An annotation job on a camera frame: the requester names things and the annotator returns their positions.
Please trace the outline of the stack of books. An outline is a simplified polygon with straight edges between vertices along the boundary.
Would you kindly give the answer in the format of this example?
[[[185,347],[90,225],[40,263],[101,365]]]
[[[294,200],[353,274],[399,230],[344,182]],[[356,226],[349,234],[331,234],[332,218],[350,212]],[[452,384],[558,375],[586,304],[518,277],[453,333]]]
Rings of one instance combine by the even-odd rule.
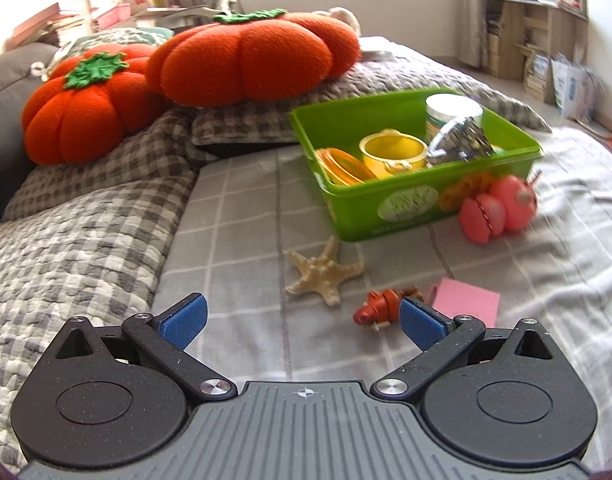
[[[60,48],[89,33],[90,24],[84,15],[82,3],[58,0],[17,25],[10,38],[5,40],[4,50],[14,50],[35,42]]]

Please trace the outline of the shiny chrome metal toy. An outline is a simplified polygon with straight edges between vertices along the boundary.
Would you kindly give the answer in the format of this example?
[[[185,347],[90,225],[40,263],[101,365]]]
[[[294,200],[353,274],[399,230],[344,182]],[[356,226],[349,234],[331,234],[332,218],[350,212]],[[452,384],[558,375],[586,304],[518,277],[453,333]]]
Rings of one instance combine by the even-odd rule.
[[[447,162],[468,162],[495,154],[484,129],[472,116],[455,117],[443,125],[429,141],[426,165],[433,167]]]

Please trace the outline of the green plastic storage bin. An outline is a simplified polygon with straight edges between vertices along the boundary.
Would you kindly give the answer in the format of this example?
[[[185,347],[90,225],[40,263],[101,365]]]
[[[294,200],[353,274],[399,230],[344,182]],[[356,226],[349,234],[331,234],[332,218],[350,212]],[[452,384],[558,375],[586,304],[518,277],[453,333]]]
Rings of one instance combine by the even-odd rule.
[[[527,132],[484,107],[484,133],[500,150],[490,157],[447,162],[352,186],[338,185],[325,174],[315,156],[321,148],[339,148],[359,158],[360,141],[387,128],[423,138],[425,101],[436,93],[454,96],[457,92],[448,88],[396,91],[304,105],[289,113],[341,240],[368,240],[449,217],[459,211],[463,200],[486,192],[492,180],[508,174],[526,178],[542,156],[541,146]]]

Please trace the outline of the grey sofa backrest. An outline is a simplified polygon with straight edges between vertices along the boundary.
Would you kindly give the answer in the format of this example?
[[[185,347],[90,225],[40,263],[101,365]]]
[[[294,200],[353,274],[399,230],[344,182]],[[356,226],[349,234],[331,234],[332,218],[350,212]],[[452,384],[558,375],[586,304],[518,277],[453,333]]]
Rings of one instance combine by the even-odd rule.
[[[22,145],[21,112],[42,84],[37,65],[50,65],[55,52],[49,44],[28,44],[0,55],[0,220],[34,168]]]

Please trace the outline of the large orange pumpkin cushion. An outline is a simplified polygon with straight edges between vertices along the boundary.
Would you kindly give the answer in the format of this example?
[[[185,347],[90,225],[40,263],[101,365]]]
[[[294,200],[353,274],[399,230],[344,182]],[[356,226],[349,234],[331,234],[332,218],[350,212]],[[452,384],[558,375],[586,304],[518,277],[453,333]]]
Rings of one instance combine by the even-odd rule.
[[[357,33],[328,15],[284,9],[219,15],[149,57],[150,90],[178,104],[224,107],[295,99],[361,58]]]

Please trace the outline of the pink sticky note pad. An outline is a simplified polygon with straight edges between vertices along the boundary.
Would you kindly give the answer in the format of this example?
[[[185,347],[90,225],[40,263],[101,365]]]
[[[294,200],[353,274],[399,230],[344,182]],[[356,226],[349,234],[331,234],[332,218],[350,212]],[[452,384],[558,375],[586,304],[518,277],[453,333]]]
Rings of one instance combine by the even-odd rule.
[[[442,278],[428,289],[424,298],[429,306],[443,313],[447,318],[468,314],[478,318],[489,328],[497,325],[499,292],[452,278]]]

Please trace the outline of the wooden shelf desk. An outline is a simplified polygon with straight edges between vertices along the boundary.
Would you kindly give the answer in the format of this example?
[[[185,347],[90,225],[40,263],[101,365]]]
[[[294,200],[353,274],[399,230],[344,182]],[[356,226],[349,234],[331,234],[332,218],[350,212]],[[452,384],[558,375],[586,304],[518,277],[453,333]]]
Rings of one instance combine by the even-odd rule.
[[[586,61],[586,0],[485,0],[484,10],[486,72],[552,104],[552,61]]]

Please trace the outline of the light grid bed sheet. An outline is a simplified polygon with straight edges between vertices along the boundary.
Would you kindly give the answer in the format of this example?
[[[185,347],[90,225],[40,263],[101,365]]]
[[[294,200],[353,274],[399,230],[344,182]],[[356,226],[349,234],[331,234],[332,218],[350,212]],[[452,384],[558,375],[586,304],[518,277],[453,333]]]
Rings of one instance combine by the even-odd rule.
[[[536,318],[583,378],[599,412],[586,464],[612,468],[612,153],[573,128],[539,143],[538,211],[524,231],[478,246],[447,218],[346,243],[341,261],[365,270],[342,286],[336,308],[285,292],[297,279],[285,252],[314,256],[333,233],[300,149],[215,162],[193,188],[153,308],[203,294],[208,325],[190,352],[234,382],[374,382],[415,348],[397,327],[353,322],[369,292],[429,292],[443,278],[492,290],[499,326]]]

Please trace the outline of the clear cotton swab jar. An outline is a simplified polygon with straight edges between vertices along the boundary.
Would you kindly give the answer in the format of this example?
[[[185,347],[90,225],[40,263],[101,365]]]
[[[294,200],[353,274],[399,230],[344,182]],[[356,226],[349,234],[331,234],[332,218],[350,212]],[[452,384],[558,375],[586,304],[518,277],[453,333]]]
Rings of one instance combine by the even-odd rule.
[[[471,117],[480,126],[484,110],[467,96],[452,93],[435,93],[425,99],[425,140],[431,142],[447,122],[461,117]]]

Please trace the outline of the beige dried starfish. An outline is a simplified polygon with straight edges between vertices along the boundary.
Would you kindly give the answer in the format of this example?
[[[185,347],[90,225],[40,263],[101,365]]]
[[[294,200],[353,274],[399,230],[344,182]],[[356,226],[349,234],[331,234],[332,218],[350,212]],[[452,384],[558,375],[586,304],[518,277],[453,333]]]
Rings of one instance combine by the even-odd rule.
[[[295,250],[285,250],[289,264],[299,273],[299,279],[284,287],[291,296],[317,294],[328,307],[341,304],[339,286],[358,278],[365,269],[364,262],[339,263],[337,261],[341,242],[331,236],[324,244],[319,255],[307,257]]]

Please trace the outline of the grey checked pillow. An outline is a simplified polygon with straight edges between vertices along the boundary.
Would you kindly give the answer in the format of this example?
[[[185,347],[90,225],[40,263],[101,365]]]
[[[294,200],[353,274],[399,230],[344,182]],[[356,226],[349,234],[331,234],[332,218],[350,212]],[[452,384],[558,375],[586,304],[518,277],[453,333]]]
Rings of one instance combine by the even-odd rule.
[[[488,84],[441,64],[402,44],[380,39],[382,50],[391,57],[363,61],[349,72],[300,98],[275,103],[245,101],[219,108],[201,108],[192,122],[192,140],[199,146],[217,144],[295,143],[289,122],[296,107],[320,102],[405,90],[447,88],[492,110],[515,126],[548,132],[550,126],[528,104],[506,96]]]

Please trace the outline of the orange toy pot lid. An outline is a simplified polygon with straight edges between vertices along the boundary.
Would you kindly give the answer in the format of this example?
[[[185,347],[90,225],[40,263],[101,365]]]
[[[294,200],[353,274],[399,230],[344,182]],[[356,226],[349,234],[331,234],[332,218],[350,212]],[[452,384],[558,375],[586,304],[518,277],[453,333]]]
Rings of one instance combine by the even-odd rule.
[[[315,159],[336,185],[354,186],[377,179],[363,162],[339,148],[319,148],[315,151]]]

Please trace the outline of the yellow toy pot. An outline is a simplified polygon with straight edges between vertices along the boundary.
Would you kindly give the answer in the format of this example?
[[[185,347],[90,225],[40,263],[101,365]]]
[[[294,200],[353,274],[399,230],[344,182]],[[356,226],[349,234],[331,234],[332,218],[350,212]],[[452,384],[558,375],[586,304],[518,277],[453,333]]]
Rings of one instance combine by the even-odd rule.
[[[359,143],[362,161],[377,178],[408,174],[425,167],[427,146],[416,136],[384,129]]]

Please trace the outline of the red toy crab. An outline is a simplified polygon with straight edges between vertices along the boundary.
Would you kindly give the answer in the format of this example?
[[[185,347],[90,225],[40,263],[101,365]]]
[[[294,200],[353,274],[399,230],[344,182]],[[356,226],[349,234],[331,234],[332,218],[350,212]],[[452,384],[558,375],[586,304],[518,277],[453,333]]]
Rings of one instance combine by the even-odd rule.
[[[423,300],[417,287],[389,288],[382,292],[370,290],[367,299],[353,314],[353,322],[359,326],[385,326],[399,321],[399,306],[403,298]]]

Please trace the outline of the grey window curtain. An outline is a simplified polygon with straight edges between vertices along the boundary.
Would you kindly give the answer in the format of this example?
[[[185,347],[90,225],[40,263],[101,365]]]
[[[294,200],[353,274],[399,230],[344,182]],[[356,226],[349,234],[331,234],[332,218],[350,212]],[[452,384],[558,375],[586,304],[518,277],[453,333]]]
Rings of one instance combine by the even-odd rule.
[[[458,59],[482,70],[488,62],[487,0],[459,0]]]

